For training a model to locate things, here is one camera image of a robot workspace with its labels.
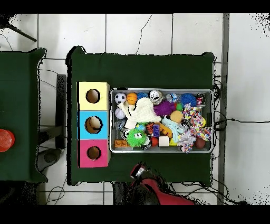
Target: green tablecloth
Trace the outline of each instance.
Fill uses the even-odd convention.
[[[0,128],[15,143],[0,153],[0,180],[44,182],[35,166],[38,135],[37,65],[45,49],[0,51]]]
[[[68,138],[72,138],[67,148],[68,183],[131,181],[130,171],[138,162],[144,161],[159,171],[167,182],[201,181],[210,185],[210,153],[111,153],[108,167],[78,168],[76,82],[107,82],[111,88],[212,89],[213,60],[212,53],[164,56],[86,54],[82,47],[73,47],[66,59],[69,73],[67,98],[71,100],[67,106]]]

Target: red cup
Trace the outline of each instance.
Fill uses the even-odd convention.
[[[0,129],[0,153],[6,152],[15,142],[15,137],[12,132]]]

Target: pink box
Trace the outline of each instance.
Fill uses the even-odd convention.
[[[96,146],[101,155],[97,160],[92,160],[88,157],[88,149],[92,146]],[[80,140],[80,166],[79,168],[90,167],[106,167],[110,160],[110,150],[108,147],[108,140]]]

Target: yellow box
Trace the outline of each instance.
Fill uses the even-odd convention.
[[[79,82],[80,110],[109,110],[109,91],[106,82]]]

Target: circular hole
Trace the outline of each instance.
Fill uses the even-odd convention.
[[[86,100],[92,104],[95,104],[100,100],[100,93],[97,89],[90,89],[86,93]]]
[[[84,127],[90,134],[97,134],[102,128],[102,121],[99,117],[89,117],[84,123]]]
[[[101,156],[101,151],[97,146],[92,146],[88,148],[87,156],[91,160],[97,160]]]

